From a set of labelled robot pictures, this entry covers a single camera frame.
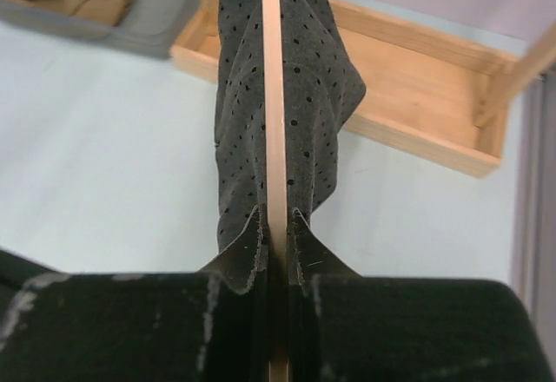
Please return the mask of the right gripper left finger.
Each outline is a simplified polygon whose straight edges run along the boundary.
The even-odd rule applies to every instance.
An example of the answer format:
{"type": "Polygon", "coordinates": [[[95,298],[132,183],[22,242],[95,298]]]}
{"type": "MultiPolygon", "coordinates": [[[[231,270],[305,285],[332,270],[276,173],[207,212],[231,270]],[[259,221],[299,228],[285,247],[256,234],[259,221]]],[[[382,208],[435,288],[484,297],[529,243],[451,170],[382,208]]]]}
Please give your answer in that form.
{"type": "Polygon", "coordinates": [[[264,381],[268,247],[254,209],[194,273],[70,274],[1,254],[4,381],[264,381]]]}

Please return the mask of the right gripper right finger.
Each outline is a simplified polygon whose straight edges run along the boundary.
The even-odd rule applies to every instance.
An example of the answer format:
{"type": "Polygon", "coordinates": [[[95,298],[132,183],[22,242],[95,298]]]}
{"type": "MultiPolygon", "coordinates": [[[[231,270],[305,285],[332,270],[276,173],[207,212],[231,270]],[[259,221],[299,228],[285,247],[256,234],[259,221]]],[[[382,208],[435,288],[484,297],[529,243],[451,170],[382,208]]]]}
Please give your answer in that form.
{"type": "Polygon", "coordinates": [[[299,211],[288,228],[293,381],[545,381],[522,303],[493,280],[364,277],[299,211]]]}

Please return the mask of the dark grey dotted skirt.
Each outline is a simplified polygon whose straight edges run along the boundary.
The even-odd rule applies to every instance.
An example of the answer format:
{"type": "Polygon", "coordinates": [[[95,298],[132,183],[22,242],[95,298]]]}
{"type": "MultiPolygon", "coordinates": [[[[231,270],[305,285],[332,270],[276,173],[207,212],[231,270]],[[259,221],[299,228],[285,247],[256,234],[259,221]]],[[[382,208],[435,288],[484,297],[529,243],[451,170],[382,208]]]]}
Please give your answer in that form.
{"type": "MultiPolygon", "coordinates": [[[[219,0],[217,241],[266,216],[261,0],[219,0]]],[[[328,0],[281,0],[288,206],[305,218],[334,192],[337,135],[366,94],[328,0]]]]}

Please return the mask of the light wooden hanger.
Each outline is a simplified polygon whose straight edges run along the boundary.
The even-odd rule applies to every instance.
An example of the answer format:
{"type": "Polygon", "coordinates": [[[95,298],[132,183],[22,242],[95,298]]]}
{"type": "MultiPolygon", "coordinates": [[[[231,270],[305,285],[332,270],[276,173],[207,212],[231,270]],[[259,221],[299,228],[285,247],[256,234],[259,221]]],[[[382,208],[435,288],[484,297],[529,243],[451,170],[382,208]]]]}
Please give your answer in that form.
{"type": "Polygon", "coordinates": [[[281,1],[261,0],[266,124],[269,371],[288,380],[288,202],[281,1]]]}

